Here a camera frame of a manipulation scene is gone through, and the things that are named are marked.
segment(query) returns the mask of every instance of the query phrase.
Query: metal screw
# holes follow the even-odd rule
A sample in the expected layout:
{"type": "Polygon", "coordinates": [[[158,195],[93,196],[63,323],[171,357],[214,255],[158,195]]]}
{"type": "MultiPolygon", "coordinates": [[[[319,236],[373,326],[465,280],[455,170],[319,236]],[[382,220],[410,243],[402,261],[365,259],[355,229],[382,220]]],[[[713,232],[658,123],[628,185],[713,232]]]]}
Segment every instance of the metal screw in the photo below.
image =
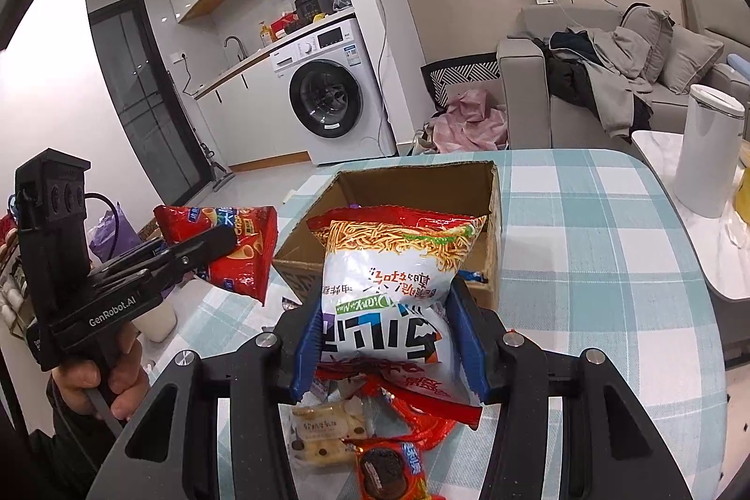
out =
{"type": "Polygon", "coordinates": [[[195,358],[195,352],[192,350],[182,350],[175,356],[175,363],[177,366],[186,366],[193,362],[195,358]]]}
{"type": "Polygon", "coordinates": [[[591,364],[601,365],[605,362],[605,360],[607,360],[607,357],[601,350],[591,348],[590,350],[586,350],[586,360],[588,360],[591,364]]]}
{"type": "Polygon", "coordinates": [[[275,345],[278,338],[273,333],[261,333],[255,338],[255,345],[260,348],[270,348],[275,345]]]}
{"type": "Polygon", "coordinates": [[[524,336],[512,330],[510,333],[506,333],[502,336],[502,342],[505,345],[509,345],[511,348],[518,348],[519,346],[524,345],[524,336]]]}

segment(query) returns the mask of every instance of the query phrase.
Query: box on top of cabinet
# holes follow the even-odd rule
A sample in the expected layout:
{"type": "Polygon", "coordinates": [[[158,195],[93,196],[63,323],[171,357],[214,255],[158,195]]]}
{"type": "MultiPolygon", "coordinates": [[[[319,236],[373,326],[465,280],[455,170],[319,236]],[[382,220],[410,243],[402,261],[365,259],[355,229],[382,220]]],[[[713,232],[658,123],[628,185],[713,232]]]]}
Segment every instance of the box on top of cabinet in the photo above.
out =
{"type": "Polygon", "coordinates": [[[480,307],[496,309],[500,290],[500,179],[492,162],[403,165],[342,171],[312,200],[299,223],[276,250],[273,265],[301,300],[323,276],[325,249],[306,220],[331,208],[392,204],[442,213],[487,215],[485,228],[463,269],[480,272],[486,283],[467,282],[480,307]]]}

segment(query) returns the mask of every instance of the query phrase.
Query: table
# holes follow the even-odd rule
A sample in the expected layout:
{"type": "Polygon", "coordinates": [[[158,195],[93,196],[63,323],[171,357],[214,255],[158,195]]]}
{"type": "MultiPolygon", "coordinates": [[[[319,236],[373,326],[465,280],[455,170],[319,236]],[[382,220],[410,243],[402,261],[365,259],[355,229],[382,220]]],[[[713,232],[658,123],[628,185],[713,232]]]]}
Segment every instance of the table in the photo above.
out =
{"type": "MultiPolygon", "coordinates": [[[[727,202],[718,219],[707,219],[694,213],[674,196],[674,174],[683,147],[682,134],[647,132],[633,133],[633,142],[643,153],[646,164],[659,178],[677,214],[687,230],[700,267],[710,289],[719,297],[732,300],[750,300],[750,258],[747,249],[738,249],[729,239],[727,221],[734,214],[734,206],[727,202]]],[[[734,187],[738,187],[744,168],[734,174],[734,187]]]]}
{"type": "MultiPolygon", "coordinates": [[[[378,159],[320,168],[279,210],[281,243],[316,194],[341,169],[491,160],[501,182],[503,253],[500,315],[543,349],[580,354],[596,346],[614,361],[665,438],[695,500],[712,500],[724,456],[724,362],[709,295],[695,253],[653,173],[616,151],[539,149],[378,159]]],[[[181,349],[201,356],[236,349],[274,324],[280,277],[261,307],[211,289],[180,320],[156,370],[181,349]]],[[[460,425],[425,458],[430,491],[475,499],[498,417],[485,408],[479,430],[460,425]]],[[[550,399],[545,499],[557,498],[562,403],[550,399]]],[[[398,433],[385,410],[380,435],[398,433]]],[[[227,406],[219,414],[222,498],[233,497],[227,406]]],[[[295,473],[299,497],[357,499],[351,471],[295,473]]]]}

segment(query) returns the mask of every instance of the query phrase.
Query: black and white patterned fabric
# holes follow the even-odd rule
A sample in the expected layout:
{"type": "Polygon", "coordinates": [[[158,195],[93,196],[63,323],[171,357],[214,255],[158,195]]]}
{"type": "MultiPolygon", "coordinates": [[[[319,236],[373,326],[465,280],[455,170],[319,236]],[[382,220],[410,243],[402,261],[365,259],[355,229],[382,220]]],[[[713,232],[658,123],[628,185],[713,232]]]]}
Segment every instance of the black and white patterned fabric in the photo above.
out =
{"type": "Polygon", "coordinates": [[[441,111],[448,104],[446,86],[500,78],[500,65],[494,53],[476,53],[473,56],[439,60],[422,67],[421,71],[427,90],[441,111]]]}

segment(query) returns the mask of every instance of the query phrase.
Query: hand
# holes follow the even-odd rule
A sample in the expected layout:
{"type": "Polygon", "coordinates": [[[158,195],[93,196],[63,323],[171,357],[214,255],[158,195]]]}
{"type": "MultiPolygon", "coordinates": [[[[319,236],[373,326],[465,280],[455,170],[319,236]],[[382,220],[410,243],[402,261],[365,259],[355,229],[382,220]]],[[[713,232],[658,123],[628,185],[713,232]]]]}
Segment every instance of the hand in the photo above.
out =
{"type": "MultiPolygon", "coordinates": [[[[112,414],[118,420],[129,420],[149,391],[149,377],[140,365],[143,347],[136,341],[136,328],[125,323],[117,335],[122,355],[110,372],[108,383],[118,397],[112,403],[112,414]]],[[[96,388],[101,382],[99,368],[91,360],[69,360],[52,370],[52,379],[65,404],[81,415],[95,412],[85,395],[85,388],[96,388]]]]}

